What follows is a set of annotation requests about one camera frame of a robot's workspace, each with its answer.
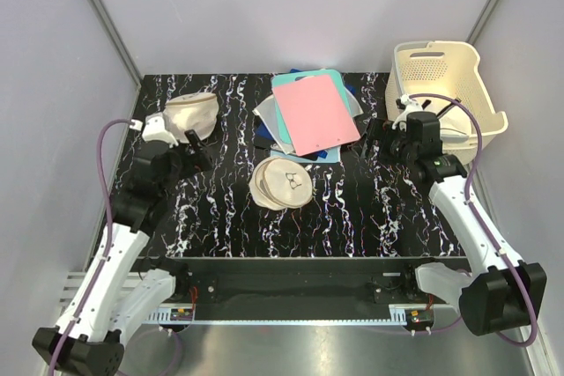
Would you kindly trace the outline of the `mesh laundry bag with glasses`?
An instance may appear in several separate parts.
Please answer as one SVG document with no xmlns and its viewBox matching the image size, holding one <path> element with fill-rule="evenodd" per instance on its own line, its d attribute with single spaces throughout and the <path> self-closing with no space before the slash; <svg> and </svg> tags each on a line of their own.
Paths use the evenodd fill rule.
<svg viewBox="0 0 564 376">
<path fill-rule="evenodd" d="M 300 164 L 280 157 L 260 162 L 249 181 L 253 201 L 269 210 L 299 209 L 313 199 L 313 182 Z"/>
</svg>

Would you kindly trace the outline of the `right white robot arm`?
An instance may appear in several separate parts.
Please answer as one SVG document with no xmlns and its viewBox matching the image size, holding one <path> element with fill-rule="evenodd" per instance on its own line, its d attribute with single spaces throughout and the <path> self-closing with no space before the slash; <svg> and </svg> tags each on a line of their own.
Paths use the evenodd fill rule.
<svg viewBox="0 0 564 376">
<path fill-rule="evenodd" d="M 438 261 L 421 264 L 400 280 L 403 297 L 414 303 L 428 295 L 443 300 L 474 335 L 528 326 L 534 338 L 546 272 L 525 262 L 503 239 L 460 160 L 443 151 L 438 118 L 429 112 L 411 112 L 400 123 L 374 118 L 363 150 L 373 144 L 379 162 L 408 167 L 412 181 L 446 218 L 470 265 L 465 274 Z"/>
</svg>

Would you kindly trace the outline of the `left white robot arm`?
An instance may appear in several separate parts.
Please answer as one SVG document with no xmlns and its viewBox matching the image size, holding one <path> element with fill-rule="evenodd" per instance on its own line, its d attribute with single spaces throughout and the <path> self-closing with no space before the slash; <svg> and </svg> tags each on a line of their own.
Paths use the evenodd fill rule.
<svg viewBox="0 0 564 376">
<path fill-rule="evenodd" d="M 162 302 L 191 293 L 189 267 L 161 256 L 133 291 L 120 294 L 139 254 L 167 214 L 169 195 L 182 179 L 212 169 L 210 155 L 189 129 L 186 143 L 157 136 L 134 155 L 122 188 L 110 203 L 104 239 L 69 306 L 51 328 L 39 328 L 33 348 L 48 374 L 114 375 L 138 328 Z"/>
</svg>

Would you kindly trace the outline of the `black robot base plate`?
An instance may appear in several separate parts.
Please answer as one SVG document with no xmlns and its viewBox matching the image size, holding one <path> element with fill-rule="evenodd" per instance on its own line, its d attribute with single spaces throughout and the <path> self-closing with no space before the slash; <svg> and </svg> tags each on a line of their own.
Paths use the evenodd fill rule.
<svg viewBox="0 0 564 376">
<path fill-rule="evenodd" d="M 417 289 L 422 258 L 181 258 L 197 306 L 290 306 L 317 310 L 394 305 L 422 308 L 437 299 Z"/>
</svg>

